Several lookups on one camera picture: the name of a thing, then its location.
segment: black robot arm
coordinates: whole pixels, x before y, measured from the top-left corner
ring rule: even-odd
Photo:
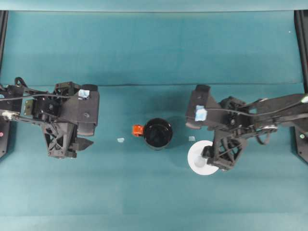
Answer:
[[[95,85],[73,82],[56,84],[54,91],[30,89],[20,77],[15,85],[0,86],[0,157],[7,152],[11,121],[41,127],[48,155],[57,158],[77,156],[93,144],[82,136],[93,136],[98,122],[99,93]],[[23,99],[25,102],[21,116]]]
[[[207,126],[208,130],[213,130],[213,146],[204,147],[202,156],[208,164],[230,170],[245,149],[248,138],[255,137],[260,144],[265,145],[269,142],[270,134],[277,131],[278,125],[296,127],[306,135],[306,102],[307,95],[293,94],[250,104],[234,97],[217,103],[210,94],[209,86],[198,85],[191,94],[186,126],[192,129]],[[266,135],[264,140],[260,137],[262,135]]]

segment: black cup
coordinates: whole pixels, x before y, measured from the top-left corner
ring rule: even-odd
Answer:
[[[143,127],[143,138],[154,150],[165,148],[170,143],[172,135],[171,124],[164,119],[151,119]]]

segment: black frame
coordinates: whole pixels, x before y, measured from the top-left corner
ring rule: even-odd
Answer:
[[[308,93],[308,10],[294,11],[294,23],[303,70],[303,87]],[[295,128],[297,154],[308,162],[308,138]]]

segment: green tablecloth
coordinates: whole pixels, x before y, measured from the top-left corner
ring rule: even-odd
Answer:
[[[250,140],[232,171],[202,177],[187,164],[193,144],[189,136],[213,139],[206,129],[185,127],[195,87],[189,83],[214,83],[212,94],[218,101],[230,95],[252,102],[303,92],[291,12],[198,14],[196,24],[190,22],[193,15],[182,14],[78,15],[12,13],[1,82],[13,83],[19,75],[31,85],[41,85],[39,89],[67,80],[145,85],[99,87],[94,144],[77,159],[47,157],[38,127],[14,127],[11,152],[0,160],[1,230],[307,229],[308,166],[296,156],[289,128],[273,134],[268,146]],[[255,20],[254,28],[237,18],[243,15]],[[161,20],[157,36],[146,35],[156,20]],[[178,20],[173,25],[179,29],[170,25],[172,20]],[[180,29],[181,23],[186,30]],[[239,24],[262,33],[241,33],[235,39],[231,28],[244,30]],[[201,39],[210,28],[210,36]],[[224,30],[229,34],[221,38]],[[224,78],[241,84],[223,84]],[[133,124],[157,116],[174,129],[170,146],[159,152],[131,135]],[[125,138],[124,143],[117,138]]]

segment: black cable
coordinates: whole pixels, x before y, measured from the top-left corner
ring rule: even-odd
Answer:
[[[289,106],[286,106],[286,107],[283,107],[283,108],[280,108],[280,109],[277,109],[275,111],[271,111],[271,112],[264,112],[264,113],[259,113],[259,114],[250,114],[250,113],[246,113],[246,112],[241,112],[241,111],[236,111],[236,110],[232,110],[232,109],[226,109],[226,108],[205,108],[205,110],[207,111],[224,111],[224,112],[232,112],[232,113],[237,113],[239,115],[245,115],[245,116],[250,116],[250,117],[255,117],[255,116],[265,116],[265,115],[270,115],[270,114],[273,114],[273,113],[277,113],[277,112],[281,112],[281,111],[284,111],[286,109],[289,109],[291,107],[295,107],[297,105],[301,104],[301,102],[296,102],[296,103],[293,103]]]
[[[22,100],[22,99],[27,99],[27,98],[32,98],[32,97],[57,97],[57,98],[64,98],[64,99],[70,99],[70,98],[79,98],[79,99],[85,99],[83,97],[77,96],[77,95],[72,95],[72,96],[65,96],[65,95],[55,95],[55,94],[33,94],[33,95],[24,95],[20,97],[12,97],[12,98],[2,98],[0,101],[9,101],[9,100]]]
[[[26,82],[23,80],[23,78],[21,78],[21,77],[16,77],[16,78],[15,78],[15,85],[17,85],[18,82],[20,82],[21,85],[23,85],[24,87],[26,87],[26,88],[28,87],[27,84],[26,84]]]

